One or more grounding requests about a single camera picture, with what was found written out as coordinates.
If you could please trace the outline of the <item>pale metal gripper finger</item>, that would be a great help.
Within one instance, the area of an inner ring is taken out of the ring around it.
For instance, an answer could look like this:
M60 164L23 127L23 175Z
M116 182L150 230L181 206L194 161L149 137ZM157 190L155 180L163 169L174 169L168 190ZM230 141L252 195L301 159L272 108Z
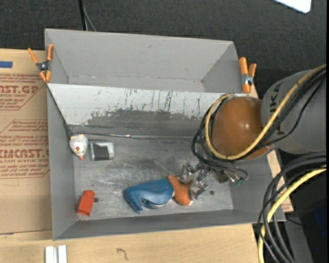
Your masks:
M190 199L196 200L199 195L205 192L209 188L209 185L200 185L197 183L193 183L190 185Z
M182 166L180 180L181 181L194 181L195 178L196 178L196 169L190 164L184 164Z

